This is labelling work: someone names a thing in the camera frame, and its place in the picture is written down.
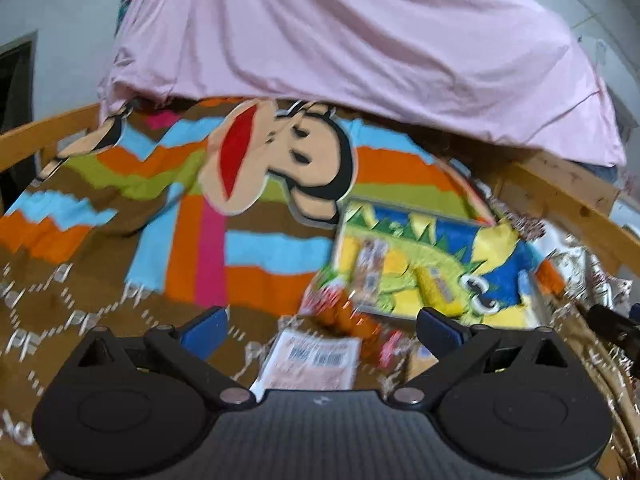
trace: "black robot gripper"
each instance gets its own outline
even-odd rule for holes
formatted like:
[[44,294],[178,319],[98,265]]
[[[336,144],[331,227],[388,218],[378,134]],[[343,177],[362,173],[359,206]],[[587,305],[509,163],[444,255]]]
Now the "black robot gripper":
[[104,327],[88,333],[33,414],[48,474],[600,478],[608,407],[549,328],[466,328],[423,309],[418,339],[439,362],[386,401],[374,391],[268,390],[258,403],[203,361],[224,335],[219,308],[140,338]]

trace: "light blue stripe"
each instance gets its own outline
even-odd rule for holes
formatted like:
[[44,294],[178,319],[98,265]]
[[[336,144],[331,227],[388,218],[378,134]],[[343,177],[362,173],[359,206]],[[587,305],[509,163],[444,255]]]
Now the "light blue stripe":
[[433,156],[418,147],[407,134],[364,124],[362,119],[353,121],[338,119],[337,123],[347,132],[354,148],[367,147],[374,150],[411,153],[419,156],[426,164],[433,164]]
[[224,120],[224,117],[207,117],[199,121],[182,119],[169,128],[159,145],[165,148],[176,148],[190,142],[200,142],[220,126]]
[[316,272],[329,262],[332,245],[322,237],[301,240],[280,233],[227,231],[225,265],[260,267],[271,274]]
[[533,245],[532,242],[527,242],[527,247],[531,253],[531,261],[534,270],[538,270],[538,267],[542,262],[545,261],[545,257],[540,253],[539,250]]
[[134,129],[127,121],[124,121],[122,135],[116,142],[116,146],[124,148],[138,160],[146,160],[154,152],[157,143]]
[[7,211],[10,215],[19,210],[27,221],[40,223],[50,217],[61,231],[78,225],[99,226],[106,224],[117,211],[105,209],[97,212],[89,199],[78,200],[76,197],[58,191],[37,191],[33,194],[25,191]]
[[174,182],[169,186],[168,206],[142,231],[136,254],[127,273],[127,281],[143,285],[150,290],[164,292],[166,269],[174,244],[175,223],[180,209],[180,201],[177,199],[183,192],[184,186],[180,183]]

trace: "red mouth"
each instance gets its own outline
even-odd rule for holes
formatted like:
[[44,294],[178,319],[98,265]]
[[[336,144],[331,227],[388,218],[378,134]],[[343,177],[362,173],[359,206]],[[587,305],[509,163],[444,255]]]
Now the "red mouth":
[[234,192],[236,179],[249,147],[257,108],[254,105],[236,117],[220,146],[220,179],[227,200]]

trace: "doorway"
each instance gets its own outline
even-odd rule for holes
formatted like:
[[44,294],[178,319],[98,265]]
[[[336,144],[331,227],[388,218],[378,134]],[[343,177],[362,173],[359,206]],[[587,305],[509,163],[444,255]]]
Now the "doorway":
[[[0,46],[0,136],[33,120],[32,87],[36,34]],[[35,156],[0,173],[1,203],[6,210],[36,176]]]

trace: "pink blanket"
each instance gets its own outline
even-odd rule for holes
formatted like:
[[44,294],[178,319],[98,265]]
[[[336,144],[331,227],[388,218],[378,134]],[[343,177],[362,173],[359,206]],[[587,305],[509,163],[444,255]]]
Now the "pink blanket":
[[532,0],[134,0],[100,85],[337,102],[496,144],[624,164],[604,83]]

